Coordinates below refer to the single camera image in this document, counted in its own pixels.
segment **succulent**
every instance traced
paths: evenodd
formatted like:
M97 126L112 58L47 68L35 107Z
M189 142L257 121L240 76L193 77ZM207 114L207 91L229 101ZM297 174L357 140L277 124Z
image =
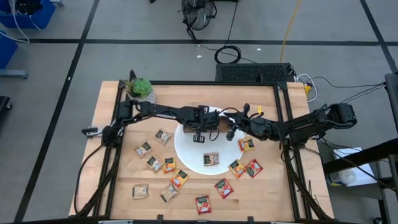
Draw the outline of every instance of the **succulent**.
M124 84L128 89L128 93L132 97L145 98L152 91L152 85L150 84L150 81L143 78L137 78L131 82L124 81Z

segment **black equipment box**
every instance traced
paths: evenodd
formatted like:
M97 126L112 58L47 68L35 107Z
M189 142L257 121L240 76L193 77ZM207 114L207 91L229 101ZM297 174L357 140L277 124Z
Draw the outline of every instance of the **black equipment box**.
M218 82L294 82L296 75L290 63L217 64Z

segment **gray floor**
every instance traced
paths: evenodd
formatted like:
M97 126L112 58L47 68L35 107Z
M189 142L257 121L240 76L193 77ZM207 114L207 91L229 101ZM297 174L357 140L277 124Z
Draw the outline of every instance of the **gray floor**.
M94 0L63 0L49 26L29 30L33 39L79 39ZM395 0L367 0L385 41L398 41ZM232 40L282 40L294 9L290 0L241 0ZM218 2L218 17L197 32L201 39L225 40L234 4ZM180 0L100 0L88 39L189 39L181 23ZM21 37L17 30L7 33ZM377 41L359 1L303 0L289 40ZM212 48L222 45L208 44ZM278 62L280 45L238 45L243 57L255 62ZM0 95L12 98L14 108L0 131L0 223L12 222L25 191L45 133L57 104L77 44L19 44L8 68L26 69L27 80L0 79ZM389 47L398 60L398 47ZM127 78L130 69L150 80L214 80L214 52L193 44L85 44L50 143L47 157L24 220L68 215L86 139L80 129L91 123L103 80ZM228 61L229 56L222 55ZM297 73L327 77L335 85L383 82L391 69L381 46L288 45L285 62ZM335 89L315 80L319 91L312 110L338 103L363 90ZM387 93L376 91L352 101L358 124L349 130L329 131L326 138L367 148L397 137ZM320 145L323 157L330 154ZM387 167L381 163L383 175ZM377 200L330 187L335 217L341 221L372 223ZM397 208L397 202L391 202ZM393 214L393 223L398 222Z

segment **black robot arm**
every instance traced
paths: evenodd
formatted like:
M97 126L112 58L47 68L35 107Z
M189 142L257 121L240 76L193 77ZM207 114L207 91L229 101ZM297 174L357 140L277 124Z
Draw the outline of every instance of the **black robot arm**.
M262 118L264 113L249 118L250 106L245 104L242 112L225 113L235 120L234 126L227 134L230 141L234 132L239 129L251 136L265 141L287 140L287 145L302 148L308 139L316 135L324 135L329 129L347 129L353 127L357 120L353 107L346 103L324 105L322 108L291 121L280 122Z
M138 113L133 115L134 108ZM184 127L196 131L193 136L194 142L205 142L201 135L203 131L217 130L220 123L218 111L209 112L208 106L184 106L174 108L171 106L157 105L148 101L138 102L135 100L121 102L117 109L117 118L113 124L102 130L102 143L105 146L115 147L118 145L118 138L122 128L129 124L149 119L163 118L171 119L184 125Z

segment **blue bin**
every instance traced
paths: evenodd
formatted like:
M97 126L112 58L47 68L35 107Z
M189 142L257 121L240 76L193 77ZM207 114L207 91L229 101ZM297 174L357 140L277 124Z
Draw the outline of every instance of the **blue bin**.
M50 2L50 0L41 0L43 8L33 15L18 15L16 14L16 19L20 28L25 29L37 29L36 26L40 29L44 29L50 22L52 14L55 11L55 6ZM17 25L14 21L14 16L12 14L0 14L0 23L2 23L5 27L8 28L17 28Z
M14 40L11 40L0 34L0 69L6 68L8 62L10 61L12 55L17 50L18 45Z
M0 0L0 14L10 14L10 4L8 0Z

